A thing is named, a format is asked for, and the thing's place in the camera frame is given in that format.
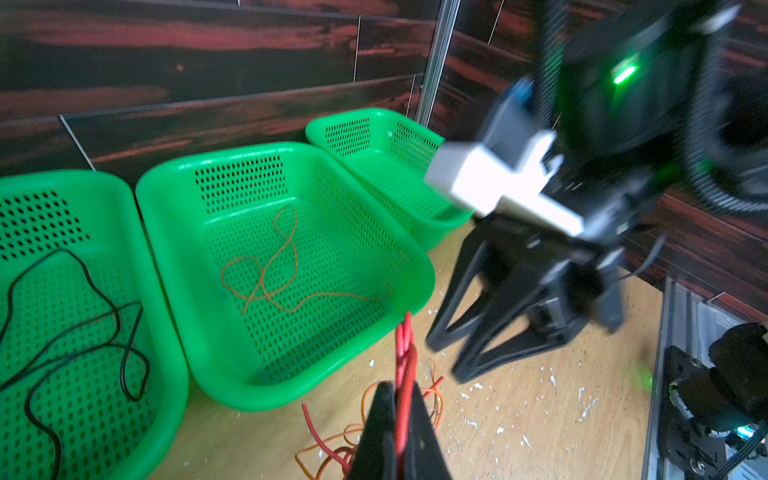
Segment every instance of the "green led light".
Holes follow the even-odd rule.
[[[636,70],[637,70],[637,67],[635,65],[630,65],[626,67],[624,70],[621,71],[620,74],[616,75],[616,77],[614,78],[614,83],[618,85],[624,80],[627,80]]]

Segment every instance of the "wooden wall panel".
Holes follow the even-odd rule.
[[[609,2],[572,2],[568,6],[567,38],[620,11]],[[533,0],[505,1],[491,45],[530,60],[535,54],[535,36]]]
[[[453,26],[454,31],[488,43],[501,6],[502,0],[462,0]]]
[[[0,177],[91,167],[57,117],[0,122]]]
[[[460,90],[440,82],[435,105],[432,107],[432,115],[429,117],[429,129],[443,137],[448,137],[467,100],[468,96]]]
[[[353,79],[350,15],[38,0],[0,16],[0,120]]]
[[[504,91],[528,73],[530,61],[455,31],[441,81],[473,97]]]
[[[355,79],[423,73],[434,35],[435,22],[362,17]]]
[[[434,20],[440,7],[439,0],[240,0],[240,4],[419,20]]]
[[[273,141],[306,141],[314,118],[365,107],[406,113],[413,76],[68,117],[97,170],[135,185],[167,160]]]
[[[768,313],[768,243],[669,194],[646,219],[668,234],[660,258],[670,275],[688,273],[712,294],[728,293]],[[650,249],[654,235],[632,240]]]

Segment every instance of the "red wire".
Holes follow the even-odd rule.
[[[402,380],[402,388],[396,396],[397,417],[395,422],[395,453],[398,459],[406,450],[408,442],[408,424],[411,417],[411,400],[413,396],[413,383],[416,380],[416,363],[419,354],[416,348],[411,344],[406,357],[406,374]]]
[[[323,440],[320,438],[320,435],[317,435],[317,431],[315,430],[314,425],[312,425],[312,420],[310,420],[310,411],[306,408],[306,402],[301,402],[301,408],[304,410],[304,419],[306,420],[306,426],[310,428],[310,433],[312,434],[312,437],[315,439],[315,442],[317,442],[317,445],[323,449],[325,453],[328,454],[330,458],[333,458],[338,463],[341,464],[342,472],[344,472],[344,475],[349,474],[349,463],[344,462],[344,459],[339,457],[333,450],[329,449],[328,446],[323,443]]]
[[[402,385],[402,376],[406,372],[406,345],[404,340],[405,334],[403,324],[398,323],[395,328],[395,351],[397,357],[395,358],[395,389],[400,390]]]
[[[403,344],[410,346],[411,343],[413,343],[413,328],[411,326],[411,313],[406,312],[406,321],[403,322],[405,325],[402,328],[402,333],[405,335],[405,338],[403,339]]]

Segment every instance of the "green plastic basket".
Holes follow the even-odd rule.
[[[472,216],[424,183],[443,137],[401,114],[367,108],[318,118],[306,138],[338,159],[424,250]]]
[[[406,310],[424,306],[434,289],[423,250],[344,169],[308,144],[170,161],[139,180],[136,196],[192,373],[233,409],[293,401],[394,329]],[[296,272],[275,295],[279,304],[292,309],[319,292],[383,300],[314,297],[287,313],[261,299],[241,314],[246,301],[223,286],[223,268],[239,257],[266,268],[286,242],[275,225],[288,235],[294,221],[298,260],[288,246],[265,275],[274,291]],[[259,278],[253,260],[223,276],[244,296]]]
[[[133,346],[146,355],[150,371],[138,402],[120,387],[123,349],[103,348],[67,363],[62,358],[109,340],[115,317],[77,260],[54,253],[58,249],[80,258],[115,306],[141,302]],[[7,292],[38,260],[13,286],[8,321]],[[128,343],[138,310],[136,304],[120,310],[117,343]],[[59,333],[100,314],[106,316],[64,334],[32,365],[53,362],[0,392],[0,478],[53,473],[54,442],[25,415],[27,391],[38,382],[30,407],[61,441],[59,478],[145,478],[170,448],[189,392],[187,366],[129,186],[90,171],[0,179],[0,326],[8,325],[0,343],[0,385]],[[141,390],[143,368],[136,354],[128,357],[125,379],[133,395]]]

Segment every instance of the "orange wire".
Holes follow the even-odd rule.
[[[310,299],[312,299],[312,298],[314,298],[316,296],[348,296],[350,298],[355,298],[355,299],[358,299],[358,300],[362,300],[364,302],[378,303],[378,302],[381,302],[382,300],[384,300],[385,298],[387,298],[388,296],[392,295],[392,285],[389,284],[389,282],[387,282],[387,287],[389,288],[389,293],[386,296],[383,296],[383,297],[378,298],[378,299],[370,299],[370,298],[367,298],[367,297],[364,297],[364,296],[361,296],[361,295],[356,295],[355,293],[347,293],[347,292],[318,292],[318,293],[312,293],[311,295],[305,296],[292,309],[288,309],[288,308],[280,305],[273,297],[275,295],[277,295],[278,293],[282,292],[283,290],[285,290],[291,283],[293,283],[293,281],[296,279],[296,274],[299,271],[299,254],[298,254],[298,250],[296,249],[296,244],[293,242],[293,235],[296,233],[296,228],[299,225],[299,214],[296,212],[296,210],[292,206],[289,206],[289,207],[290,207],[290,209],[293,212],[293,228],[291,229],[290,234],[286,235],[277,226],[277,220],[280,218],[280,215],[282,215],[283,212],[285,211],[285,209],[288,208],[288,207],[283,207],[283,209],[281,209],[279,212],[277,212],[277,215],[275,216],[275,219],[272,222],[272,225],[275,227],[275,230],[277,231],[277,233],[282,238],[286,239],[286,241],[285,241],[285,243],[283,243],[282,246],[280,246],[278,251],[274,255],[272,255],[272,258],[270,258],[270,261],[266,263],[264,268],[261,267],[261,263],[259,262],[259,260],[256,257],[237,257],[237,258],[234,258],[234,259],[230,260],[230,262],[227,263],[227,265],[225,265],[224,268],[221,270],[220,280],[221,280],[221,284],[224,285],[224,288],[229,290],[230,293],[232,293],[237,298],[242,299],[242,300],[246,300],[245,306],[240,311],[240,315],[244,315],[245,312],[248,310],[248,306],[251,304],[251,302],[254,302],[254,301],[257,301],[257,300],[267,300],[270,303],[272,303],[277,309],[279,309],[279,310],[281,310],[283,312],[286,312],[286,313],[296,313],[296,312],[298,312],[301,309],[302,305],[307,300],[310,300]],[[266,272],[268,271],[268,269],[272,265],[272,262],[274,262],[275,259],[281,253],[283,253],[283,251],[285,250],[285,248],[288,245],[290,245],[293,248],[293,259],[294,259],[294,263],[295,263],[294,264],[294,268],[293,268],[293,275],[291,276],[290,280],[288,280],[288,282],[285,283],[285,285],[283,285],[280,288],[270,292],[266,288],[266,284],[265,284]],[[244,296],[242,293],[240,293],[237,290],[233,289],[224,280],[224,274],[226,273],[227,269],[229,269],[233,265],[237,265],[238,263],[240,263],[240,262],[242,262],[244,260],[253,260],[254,262],[256,262],[256,265],[259,267],[259,271],[260,271],[259,282],[256,284],[256,287],[253,289],[253,291],[251,292],[251,294],[248,297]],[[263,291],[263,295],[255,296],[257,294],[257,292],[259,291],[259,289],[261,289]]]
[[[403,323],[400,323],[400,326],[401,328],[400,328],[399,336],[396,333],[396,350],[399,350],[399,349],[405,350],[404,348],[402,348],[403,345],[401,344],[401,342],[405,338],[410,338],[412,341],[413,336],[412,334],[409,337],[407,336],[405,332],[406,329],[404,328]],[[435,396],[435,406],[432,409],[430,418],[434,416],[434,419],[432,420],[432,427],[434,428],[434,430],[437,430],[440,428],[440,425],[442,423],[443,413],[445,411],[445,400],[442,398],[442,395],[440,394],[440,392],[437,391],[437,387],[443,381],[443,377],[442,376],[437,377],[437,365],[435,364],[434,360],[432,361],[432,379],[434,380],[432,386],[428,389],[421,389],[421,392],[423,394],[424,399],[426,399],[427,396],[429,396],[429,394],[433,394]],[[357,453],[357,449],[358,449],[358,444],[350,440],[347,436],[353,433],[361,433],[364,431],[365,424],[367,422],[366,400],[368,398],[368,395],[371,393],[371,391],[373,391],[376,387],[378,387],[382,383],[386,383],[386,382],[381,381],[381,382],[373,383],[372,385],[368,386],[365,392],[362,394],[362,398],[360,399],[360,418],[362,419],[362,424],[350,424],[344,428],[344,431],[342,433],[338,435],[333,435],[328,437],[327,439],[321,440],[321,442],[323,443],[323,446],[326,446],[326,444],[331,442],[332,440],[343,439],[348,446],[344,445],[342,447],[339,447],[336,450],[334,450],[333,453],[338,455],[339,453],[343,452],[345,454],[343,461],[347,462],[349,465],[351,465],[354,462],[355,454]],[[296,463],[299,464],[299,467],[301,468],[302,472],[304,472],[304,475],[306,475],[306,477],[309,478],[310,480],[320,480],[320,476],[325,471],[328,464],[333,460],[333,457],[331,456],[329,456],[328,458],[325,458],[325,460],[323,460],[323,463],[321,463],[317,473],[313,476],[301,461],[300,455],[303,455],[307,452],[311,452],[312,450],[317,448],[322,448],[322,447],[319,445],[319,443],[316,442],[314,445],[311,445],[306,449],[299,450],[293,456],[293,458],[296,460]]]

